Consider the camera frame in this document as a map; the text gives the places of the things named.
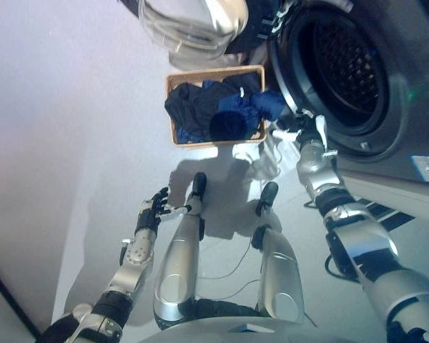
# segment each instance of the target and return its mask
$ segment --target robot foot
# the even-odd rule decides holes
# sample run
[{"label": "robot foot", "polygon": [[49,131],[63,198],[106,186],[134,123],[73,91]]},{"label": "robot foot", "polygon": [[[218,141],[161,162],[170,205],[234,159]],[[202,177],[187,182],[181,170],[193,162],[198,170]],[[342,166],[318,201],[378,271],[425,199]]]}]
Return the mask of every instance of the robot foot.
[{"label": "robot foot", "polygon": [[278,184],[276,182],[268,182],[262,193],[260,194],[260,200],[256,206],[256,215],[261,216],[262,210],[267,207],[272,207],[273,201],[278,193]]},{"label": "robot foot", "polygon": [[198,172],[194,175],[194,181],[192,182],[192,192],[189,197],[199,197],[202,201],[203,194],[205,193],[205,188],[207,187],[207,175],[202,172]]}]

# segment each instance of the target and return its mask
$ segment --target wall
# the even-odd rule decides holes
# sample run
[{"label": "wall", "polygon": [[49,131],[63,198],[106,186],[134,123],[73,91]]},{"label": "wall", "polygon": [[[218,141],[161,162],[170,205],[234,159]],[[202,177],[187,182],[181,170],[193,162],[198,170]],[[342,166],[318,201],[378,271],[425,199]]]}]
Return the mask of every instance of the wall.
[{"label": "wall", "polygon": [[34,341],[35,339],[0,294],[0,343],[30,343]]}]

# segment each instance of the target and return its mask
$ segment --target white cable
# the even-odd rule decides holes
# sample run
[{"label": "white cable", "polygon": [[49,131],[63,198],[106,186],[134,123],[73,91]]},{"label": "white cable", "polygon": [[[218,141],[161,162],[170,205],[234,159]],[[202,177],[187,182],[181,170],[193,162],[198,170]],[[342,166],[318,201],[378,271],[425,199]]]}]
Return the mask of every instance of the white cable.
[{"label": "white cable", "polygon": [[243,259],[246,257],[246,254],[250,250],[251,241],[252,241],[252,237],[250,239],[250,243],[248,244],[248,248],[246,248],[246,251],[243,254],[242,258],[238,261],[238,263],[235,266],[235,268],[229,274],[223,275],[222,277],[198,277],[198,279],[201,279],[201,280],[219,280],[219,279],[225,279],[226,277],[229,277],[230,275],[234,274],[235,271],[238,269],[238,267],[240,267],[241,263],[243,262]]},{"label": "white cable", "polygon": [[203,295],[197,294],[198,297],[202,298],[202,299],[211,299],[211,300],[215,300],[215,301],[219,301],[219,300],[226,300],[232,297],[235,297],[237,294],[239,294],[243,289],[245,289],[248,285],[253,284],[254,282],[258,282],[260,281],[260,279],[255,279],[255,280],[251,280],[248,281],[246,284],[243,285],[242,288],[240,288],[238,291],[236,291],[234,294],[229,295],[228,297],[223,297],[223,298],[218,298],[218,299],[212,299],[212,298],[206,298]]}]

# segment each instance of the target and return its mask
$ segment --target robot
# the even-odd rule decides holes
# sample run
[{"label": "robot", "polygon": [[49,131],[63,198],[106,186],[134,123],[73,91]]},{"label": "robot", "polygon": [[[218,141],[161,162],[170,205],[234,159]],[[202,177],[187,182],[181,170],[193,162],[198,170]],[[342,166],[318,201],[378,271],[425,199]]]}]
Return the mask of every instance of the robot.
[{"label": "robot", "polygon": [[[402,267],[385,229],[356,202],[337,172],[336,151],[327,150],[325,120],[306,111],[275,136],[297,139],[297,172],[327,228],[327,244],[340,273],[362,284],[388,333],[389,343],[429,342],[429,279]],[[121,267],[94,307],[80,305],[72,331],[60,342],[117,343],[152,268],[159,223],[183,214],[154,288],[154,317],[162,332],[147,342],[351,342],[302,326],[304,307],[297,260],[273,214],[276,183],[264,188],[256,208],[261,225],[252,246],[262,252],[260,293],[255,309],[195,299],[201,217],[207,178],[194,177],[180,208],[165,206],[168,189],[143,202],[133,239],[123,240]]]}]

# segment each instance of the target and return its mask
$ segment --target washing machine drum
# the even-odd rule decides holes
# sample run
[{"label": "washing machine drum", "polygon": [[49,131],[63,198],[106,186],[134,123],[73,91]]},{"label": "washing machine drum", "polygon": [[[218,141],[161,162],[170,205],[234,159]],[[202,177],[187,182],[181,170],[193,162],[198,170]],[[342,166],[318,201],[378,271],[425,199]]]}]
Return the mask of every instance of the washing machine drum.
[{"label": "washing machine drum", "polygon": [[407,29],[428,29],[428,20],[413,14],[401,28],[398,19],[413,9],[398,7],[400,14],[390,1],[303,1],[269,45],[291,109],[323,114],[330,145],[349,159],[390,154],[413,110],[410,99],[429,81],[429,46],[427,53],[409,46],[416,32]]}]

